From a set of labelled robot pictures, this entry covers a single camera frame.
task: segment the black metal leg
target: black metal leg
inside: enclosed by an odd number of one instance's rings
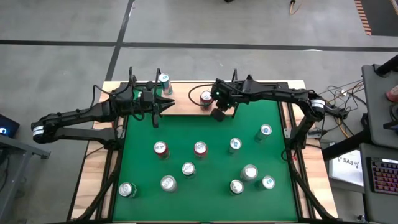
[[[371,134],[368,128],[364,129],[358,134],[351,136],[344,141],[334,144],[326,149],[322,150],[323,160],[329,161],[338,156],[351,152],[352,150],[359,147],[361,143],[372,143]]]

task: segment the can lid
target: can lid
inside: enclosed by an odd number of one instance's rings
[[[249,164],[244,166],[244,173],[247,177],[256,178],[257,177],[257,167],[255,165]]]
[[[206,150],[207,150],[206,143],[204,143],[204,142],[196,142],[194,150],[195,150],[195,152],[197,152],[199,154],[205,153]]]
[[[184,163],[184,165],[182,165],[182,173],[184,175],[193,174],[194,171],[195,171],[195,165],[193,165],[193,163],[186,162]]]
[[[265,188],[271,189],[275,186],[275,179],[271,176],[265,176],[262,179],[262,184]]]
[[[242,141],[238,138],[232,138],[231,142],[229,142],[229,145],[233,149],[240,149],[242,147]]]
[[[240,180],[232,180],[229,187],[235,194],[240,194],[243,192],[243,183]]]
[[[167,82],[169,80],[169,74],[162,73],[159,75],[159,81],[161,82]]]
[[[119,194],[123,197],[128,197],[132,192],[132,186],[130,183],[123,183],[119,186]]]
[[[174,177],[172,177],[170,175],[166,175],[162,178],[162,180],[160,181],[160,184],[162,185],[162,188],[164,190],[171,190],[171,189],[173,189],[173,187],[175,185],[175,179],[174,179]]]
[[[166,151],[166,143],[159,141],[155,143],[154,149],[156,153],[161,154]]]
[[[203,91],[200,95],[200,98],[202,98],[203,100],[211,100],[211,93],[210,91]]]
[[[261,126],[261,132],[265,135],[270,135],[272,132],[272,128],[271,126],[269,126],[268,124],[263,124]]]

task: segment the white paper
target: white paper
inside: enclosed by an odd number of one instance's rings
[[[331,160],[329,177],[363,187],[361,152],[354,150]]]

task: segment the backlit keyboard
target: backlit keyboard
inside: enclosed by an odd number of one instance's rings
[[[372,191],[398,195],[398,161],[381,158],[368,158]]]

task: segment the wooden table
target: wooden table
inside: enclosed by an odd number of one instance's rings
[[[180,81],[180,82],[173,82],[173,89],[174,91],[184,91],[185,93],[188,92],[189,89],[192,88],[192,86],[198,85],[198,82],[193,82],[195,84],[189,84],[187,86],[182,86],[182,82],[186,81]],[[213,81],[199,81],[200,83],[211,83]],[[303,80],[278,80],[278,81],[260,81],[260,82],[287,82],[289,84],[289,88],[305,88],[305,84]],[[105,91],[111,91],[117,87],[120,86],[121,82],[116,82],[116,81],[110,81],[110,82],[104,82],[103,85],[103,90]],[[199,92],[193,92],[192,98],[197,98],[199,99],[198,96]],[[101,97],[99,101],[104,101],[108,99],[108,95],[101,93]],[[189,99],[184,96],[180,98],[175,98],[176,100],[176,105],[172,106],[169,108],[167,111],[164,111],[164,114],[186,114],[186,106],[194,106],[195,108],[198,108],[198,106],[193,105]],[[185,110],[179,110],[179,107],[185,107]],[[285,113],[285,120],[287,123],[287,127],[291,127],[291,121],[289,119],[289,114],[287,111],[287,105],[283,103],[284,107],[284,113]],[[294,111],[294,116],[295,116],[295,122],[299,124],[303,118],[303,113],[301,112],[301,109],[297,105],[293,105],[293,111]],[[94,122],[93,128],[94,129],[103,129],[103,128],[110,128],[111,123],[98,123]],[[319,146],[319,142],[315,139],[308,139],[307,143],[317,145]],[[95,149],[100,148],[102,145],[99,144],[98,142],[89,142],[88,148],[87,148],[87,154],[94,151]],[[308,176],[308,183],[311,188],[311,191],[314,193],[314,195],[317,197],[319,202],[325,207],[325,209],[334,217],[337,217],[337,211],[335,207],[335,202],[333,200],[333,195],[331,192],[330,184],[329,184],[329,178],[328,174],[326,173],[326,168],[325,168],[325,163],[323,161],[322,157],[322,152],[320,149],[315,148],[315,147],[309,147],[307,146],[303,152],[303,158],[305,161],[305,168],[307,171],[307,176]],[[76,198],[73,202],[72,205],[72,212],[71,212],[71,218],[77,218],[79,217],[87,208],[87,206],[90,205],[90,203],[93,201],[97,193],[100,191],[101,187],[101,181],[103,178],[103,172],[104,172],[104,165],[105,165],[105,160],[106,160],[106,155],[107,151],[104,149],[99,150],[98,152],[95,152],[94,154],[88,156],[84,162],[83,162],[83,168],[81,170],[81,176],[80,179],[78,180],[78,185],[76,187]],[[111,163],[111,171],[114,167],[114,163],[116,162],[116,155],[117,152],[113,152],[112,156],[112,163]],[[104,200],[104,209],[102,212],[102,216],[106,217],[107,212],[108,212],[108,206],[109,206],[109,199],[110,199],[110,194],[111,194],[111,188],[109,188],[105,200]],[[302,209],[303,209],[303,215],[304,217],[308,217],[308,211],[307,211],[307,204],[306,204],[306,199],[304,196],[304,193],[301,191],[299,187],[299,194],[300,194],[300,200],[302,204]]]

